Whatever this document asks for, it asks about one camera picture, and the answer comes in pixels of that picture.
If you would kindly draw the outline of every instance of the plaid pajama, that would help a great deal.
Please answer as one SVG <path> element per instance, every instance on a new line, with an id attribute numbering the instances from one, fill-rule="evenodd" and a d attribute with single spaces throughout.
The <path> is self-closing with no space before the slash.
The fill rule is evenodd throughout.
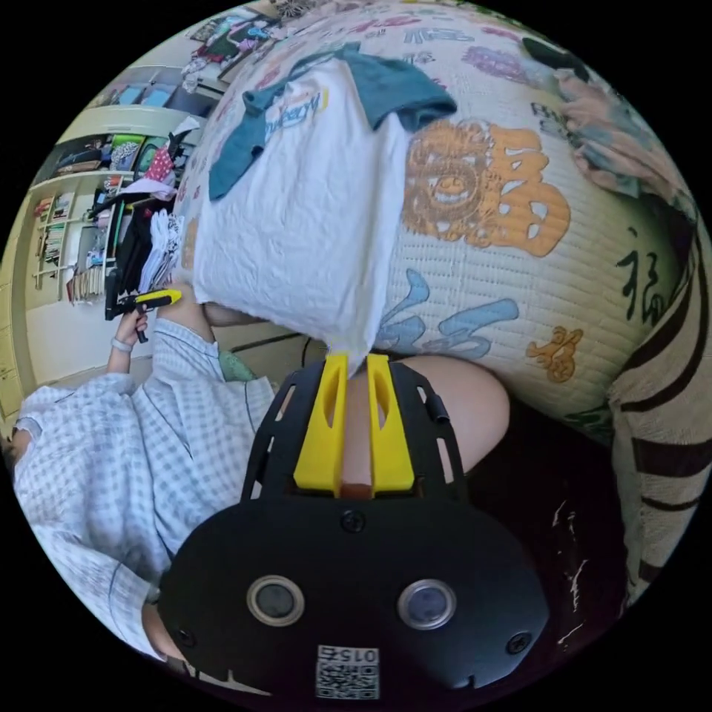
<path id="1" fill-rule="evenodd" d="M 235 504 L 256 428 L 274 397 L 265 378 L 226 383 L 216 343 L 158 319 L 154 371 L 78 389 L 45 387 L 18 427 L 34 447 L 15 491 L 48 558 L 121 640 L 157 657 L 141 622 L 160 576 L 195 527 Z"/>

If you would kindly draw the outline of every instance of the white t-shirt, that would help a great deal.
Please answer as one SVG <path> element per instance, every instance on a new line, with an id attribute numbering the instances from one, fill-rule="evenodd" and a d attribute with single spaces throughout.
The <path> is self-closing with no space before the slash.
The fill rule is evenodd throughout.
<path id="1" fill-rule="evenodd" d="M 289 82 L 266 121 L 264 152 L 201 210 L 196 296 L 346 351 L 353 373 L 386 301 L 409 133 L 396 113 L 372 130 L 342 59 Z"/>

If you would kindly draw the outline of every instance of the screw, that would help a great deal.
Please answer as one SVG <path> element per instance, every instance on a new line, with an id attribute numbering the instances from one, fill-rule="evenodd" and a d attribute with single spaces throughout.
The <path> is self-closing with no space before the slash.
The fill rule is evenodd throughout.
<path id="1" fill-rule="evenodd" d="M 507 652 L 510 655 L 523 653 L 530 646 L 531 641 L 531 633 L 517 633 L 515 636 L 512 636 L 507 643 Z"/>
<path id="2" fill-rule="evenodd" d="M 341 527 L 345 532 L 349 532 L 349 534 L 358 534 L 359 532 L 363 532 L 363 528 L 365 526 L 366 517 L 364 517 L 361 512 L 346 510 L 341 515 Z"/>
<path id="3" fill-rule="evenodd" d="M 193 647 L 195 645 L 195 637 L 190 630 L 180 629 L 178 631 L 178 639 L 183 647 Z"/>

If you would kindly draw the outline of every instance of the hand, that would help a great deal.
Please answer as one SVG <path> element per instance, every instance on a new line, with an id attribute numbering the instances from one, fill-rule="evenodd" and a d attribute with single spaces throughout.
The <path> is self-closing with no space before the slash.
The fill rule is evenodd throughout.
<path id="1" fill-rule="evenodd" d="M 148 603 L 144 604 L 141 611 L 141 622 L 143 623 L 143 629 L 146 631 L 148 641 L 157 653 L 176 660 L 185 660 L 183 654 L 178 650 L 178 646 L 168 635 L 168 631 L 165 629 L 165 625 L 155 606 Z"/>
<path id="2" fill-rule="evenodd" d="M 144 332 L 147 325 L 148 318 L 138 310 L 124 314 L 121 317 L 119 328 L 116 330 L 116 340 L 134 346 L 139 340 L 136 332 Z"/>

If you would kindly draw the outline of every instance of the camera lens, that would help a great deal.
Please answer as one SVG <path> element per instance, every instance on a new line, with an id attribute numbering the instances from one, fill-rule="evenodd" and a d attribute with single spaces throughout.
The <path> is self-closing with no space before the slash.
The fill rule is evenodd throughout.
<path id="1" fill-rule="evenodd" d="M 247 607 L 260 622 L 273 627 L 296 623 L 304 613 L 300 588 L 283 576 L 263 576 L 247 592 Z"/>
<path id="2" fill-rule="evenodd" d="M 434 630 L 455 613 L 455 594 L 442 581 L 425 579 L 410 584 L 398 599 L 400 619 L 414 630 Z"/>

